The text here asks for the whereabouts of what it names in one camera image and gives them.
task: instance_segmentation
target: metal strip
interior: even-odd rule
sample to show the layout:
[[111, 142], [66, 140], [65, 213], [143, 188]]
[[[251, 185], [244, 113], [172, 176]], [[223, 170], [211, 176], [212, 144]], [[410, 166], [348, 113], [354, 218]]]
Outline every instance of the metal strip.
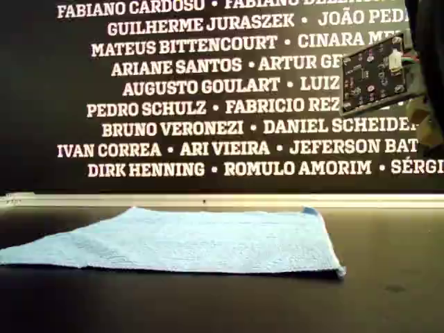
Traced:
[[32, 194], [7, 197], [18, 207], [315, 207], [444, 208], [442, 194]]

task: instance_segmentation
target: table surface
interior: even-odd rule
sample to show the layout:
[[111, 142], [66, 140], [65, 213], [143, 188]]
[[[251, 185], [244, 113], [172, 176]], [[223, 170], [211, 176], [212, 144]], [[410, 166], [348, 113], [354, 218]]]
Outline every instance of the table surface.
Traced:
[[[125, 208], [0, 210], [0, 248]], [[345, 280], [0, 267], [2, 332], [444, 332], [444, 210], [324, 209]]]

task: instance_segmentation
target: electronic component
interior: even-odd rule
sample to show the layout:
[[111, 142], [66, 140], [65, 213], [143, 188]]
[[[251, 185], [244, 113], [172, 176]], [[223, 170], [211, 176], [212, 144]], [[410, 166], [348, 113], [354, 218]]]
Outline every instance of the electronic component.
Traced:
[[405, 58], [410, 51], [413, 45], [406, 30], [344, 56], [340, 115], [354, 117], [424, 95], [419, 63]]

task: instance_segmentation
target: terry cloth towel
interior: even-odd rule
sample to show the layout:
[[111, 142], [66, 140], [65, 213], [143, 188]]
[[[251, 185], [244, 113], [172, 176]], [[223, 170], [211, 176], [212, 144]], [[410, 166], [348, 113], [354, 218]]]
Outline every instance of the terry cloth towel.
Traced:
[[322, 216], [302, 212], [158, 212], [104, 221], [0, 250], [0, 264], [195, 273], [336, 271]]

